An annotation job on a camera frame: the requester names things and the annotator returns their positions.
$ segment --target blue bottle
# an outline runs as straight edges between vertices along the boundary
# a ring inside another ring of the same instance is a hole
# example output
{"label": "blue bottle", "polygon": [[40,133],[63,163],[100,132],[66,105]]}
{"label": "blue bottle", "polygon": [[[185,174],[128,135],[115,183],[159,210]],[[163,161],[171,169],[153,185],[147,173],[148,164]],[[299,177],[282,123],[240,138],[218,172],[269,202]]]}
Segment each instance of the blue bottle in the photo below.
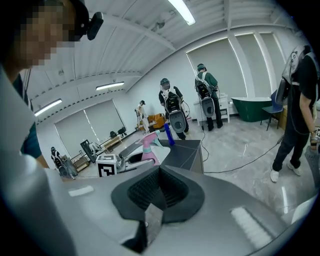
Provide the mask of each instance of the blue bottle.
{"label": "blue bottle", "polygon": [[172,138],[172,134],[171,134],[169,125],[167,123],[164,124],[164,129],[165,129],[166,136],[168,137],[168,140],[169,140],[169,145],[173,146],[175,144],[175,141]]}

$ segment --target person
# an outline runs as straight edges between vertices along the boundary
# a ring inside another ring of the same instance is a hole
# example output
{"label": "person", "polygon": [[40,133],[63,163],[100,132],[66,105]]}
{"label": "person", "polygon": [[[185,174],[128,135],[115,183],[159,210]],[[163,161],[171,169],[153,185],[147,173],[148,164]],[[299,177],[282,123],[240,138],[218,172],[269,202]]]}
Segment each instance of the person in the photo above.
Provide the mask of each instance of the person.
{"label": "person", "polygon": [[[14,10],[14,18],[6,19],[4,13],[1,17],[4,22],[10,22],[1,30],[0,68],[33,111],[20,71],[42,65],[58,43],[78,41],[88,27],[89,13],[84,0],[29,0],[7,4],[8,10]],[[20,151],[49,168],[39,147],[35,123]]]}
{"label": "person", "polygon": [[[165,93],[164,93],[164,91],[167,91],[167,90],[170,89],[170,81],[167,78],[163,78],[160,81],[160,87],[161,87],[161,90],[159,92],[159,101],[160,101],[161,106],[164,107],[165,106]],[[176,95],[178,95],[178,97],[180,98],[181,103],[182,103],[183,100],[184,100],[184,96],[182,95],[182,93],[180,92],[178,87],[174,86],[173,89],[175,90]],[[184,115],[184,120],[185,120],[184,132],[186,134],[188,134],[188,132],[189,132],[189,124],[187,122],[185,113],[183,111],[182,111],[182,113]],[[167,112],[167,110],[165,110],[165,118],[169,119],[169,113]],[[179,137],[179,139],[181,139],[181,140],[185,140],[186,139],[186,135],[183,132],[177,132],[176,134]]]}
{"label": "person", "polygon": [[145,109],[144,109],[144,105],[146,105],[145,101],[141,100],[138,104],[137,111],[140,114],[144,130],[148,134],[149,133],[149,121],[148,121],[148,116],[147,116]]}
{"label": "person", "polygon": [[[216,93],[216,88],[218,87],[218,81],[214,78],[214,76],[211,73],[207,72],[207,68],[202,63],[200,63],[197,66],[197,70],[198,70],[197,77],[199,79],[203,79],[204,81],[206,81],[208,85],[213,88],[211,98],[213,99],[213,103],[214,103],[216,124],[218,129],[220,129],[224,124],[222,123],[222,120],[221,120],[219,99]],[[197,78],[195,79],[194,82],[195,82],[195,86],[197,86],[198,83],[201,83],[201,81],[198,80]],[[211,117],[207,117],[206,121],[208,123],[208,130],[210,132],[214,129],[214,121],[212,120]]]}
{"label": "person", "polygon": [[279,179],[279,171],[286,156],[293,149],[291,160],[287,167],[297,176],[301,176],[300,157],[310,137],[311,148],[317,149],[316,127],[313,120],[313,106],[319,98],[318,74],[313,59],[306,55],[310,53],[308,45],[303,47],[302,53],[297,51],[291,54],[291,63],[298,59],[298,66],[292,71],[291,80],[293,84],[288,94],[287,121],[284,136],[278,149],[274,162],[271,166],[270,178],[276,183]]}
{"label": "person", "polygon": [[69,171],[67,165],[63,164],[63,160],[60,156],[60,153],[58,151],[56,151],[55,147],[51,147],[51,159],[55,164],[55,167],[59,170],[61,167],[66,168],[66,171],[69,173],[71,179],[75,180],[76,178],[73,176],[72,171]]}
{"label": "person", "polygon": [[61,159],[60,153],[56,151],[55,147],[51,147],[51,159],[55,164],[56,168],[60,168],[62,166],[63,160]]}

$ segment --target concrete floor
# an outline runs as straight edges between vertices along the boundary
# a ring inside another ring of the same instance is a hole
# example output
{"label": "concrete floor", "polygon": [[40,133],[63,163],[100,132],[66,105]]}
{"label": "concrete floor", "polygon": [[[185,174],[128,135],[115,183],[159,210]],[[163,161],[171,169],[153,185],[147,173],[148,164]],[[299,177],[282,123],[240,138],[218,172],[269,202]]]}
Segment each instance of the concrete floor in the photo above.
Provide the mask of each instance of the concrete floor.
{"label": "concrete floor", "polygon": [[[214,172],[206,175],[235,184],[280,215],[286,214],[316,193],[314,179],[304,155],[301,158],[303,171],[301,177],[287,168],[287,162],[290,160],[288,156],[283,163],[278,182],[273,183],[270,180],[271,164],[279,145],[243,168],[218,173],[241,167],[261,156],[276,145],[284,131],[281,128],[277,129],[275,122],[271,122],[266,131],[267,121],[260,125],[260,122],[244,122],[239,117],[231,117],[230,123],[224,122],[221,129],[217,129],[217,125],[214,125],[215,128],[211,132],[208,132],[205,126],[205,138],[202,143],[209,152],[209,158],[203,163],[204,170]],[[189,121],[189,126],[187,140],[202,140],[204,133],[197,122]],[[112,153],[118,154],[142,136],[141,132],[132,134],[122,143],[118,143]],[[166,139],[167,136],[162,132],[159,138]],[[203,148],[201,150],[205,160],[208,153]],[[97,176],[97,166],[91,164],[79,173],[77,179]]]}

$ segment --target black t-shirt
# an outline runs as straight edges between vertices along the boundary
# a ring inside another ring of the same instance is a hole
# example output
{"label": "black t-shirt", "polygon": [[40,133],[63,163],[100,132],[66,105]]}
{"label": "black t-shirt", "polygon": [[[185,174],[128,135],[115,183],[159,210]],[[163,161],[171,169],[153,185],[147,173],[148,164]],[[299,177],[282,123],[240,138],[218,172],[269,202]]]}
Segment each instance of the black t-shirt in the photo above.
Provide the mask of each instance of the black t-shirt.
{"label": "black t-shirt", "polygon": [[311,100],[309,105],[311,113],[313,112],[312,109],[315,101],[319,99],[319,93],[316,95],[316,84],[318,82],[317,70],[313,60],[309,56],[305,56],[301,61],[297,72],[292,75],[292,80],[297,81],[299,86],[294,85],[292,91],[289,93],[287,118],[290,119],[292,116],[297,131],[306,134],[309,130],[300,109],[301,93]]}
{"label": "black t-shirt", "polygon": [[[179,91],[178,87],[174,86],[173,89],[175,89],[176,95],[178,95],[179,98],[181,99],[183,95]],[[159,92],[159,101],[160,101],[161,104],[165,103],[164,92],[162,90]]]}

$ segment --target black cable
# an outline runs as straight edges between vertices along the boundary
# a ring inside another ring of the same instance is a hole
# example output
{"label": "black cable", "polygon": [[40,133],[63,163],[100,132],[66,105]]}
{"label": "black cable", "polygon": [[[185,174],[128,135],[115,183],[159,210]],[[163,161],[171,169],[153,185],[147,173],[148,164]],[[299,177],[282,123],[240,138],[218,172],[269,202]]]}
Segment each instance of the black cable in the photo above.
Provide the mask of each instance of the black cable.
{"label": "black cable", "polygon": [[76,177],[82,177],[82,178],[98,178],[99,176],[80,176],[80,175],[77,175]]}
{"label": "black cable", "polygon": [[185,118],[187,119],[188,116],[190,115],[190,107],[189,107],[188,103],[186,103],[186,101],[183,101],[182,104],[183,104],[183,103],[185,103],[185,104],[188,106],[188,109],[189,109],[189,113],[188,113],[188,115],[185,117]]}
{"label": "black cable", "polygon": [[259,157],[257,157],[257,158],[254,159],[253,161],[246,163],[245,165],[242,165],[242,166],[240,166],[240,167],[234,168],[234,169],[232,169],[232,170],[224,170],[224,171],[204,171],[204,173],[205,173],[205,174],[222,174],[222,173],[228,173],[228,172],[232,172],[232,171],[241,169],[241,168],[243,168],[243,167],[245,167],[245,166],[253,163],[254,161],[258,160],[259,158],[263,157],[263,156],[264,156],[266,153],[268,153],[270,150],[274,149],[274,148],[282,141],[283,138],[284,138],[284,135],[282,135],[282,136],[280,137],[280,139],[277,141],[277,143],[276,143],[272,148],[270,148],[267,152],[265,152],[264,154],[260,155]]}
{"label": "black cable", "polygon": [[[203,117],[202,117],[202,105],[201,105],[201,103],[200,103],[200,98],[199,98],[199,105],[200,105],[200,111],[201,111],[201,122],[202,122]],[[204,136],[203,136],[203,138],[202,138],[202,140],[201,140],[201,146],[202,146],[202,147],[204,148],[204,150],[208,153],[208,156],[206,157],[206,159],[202,161],[202,162],[204,163],[205,161],[207,161],[207,160],[208,160],[210,153],[209,153],[209,151],[204,147],[204,145],[202,144],[202,141],[203,141],[203,140],[205,139],[205,137],[206,137],[205,127],[204,127],[204,125],[203,125],[203,124],[201,124],[201,129],[202,129],[203,134],[204,134]]]}
{"label": "black cable", "polygon": [[218,100],[220,100],[220,94],[221,94],[221,93],[220,93],[219,86],[217,86],[216,88],[217,88],[217,90],[219,91],[219,98],[218,98]]}

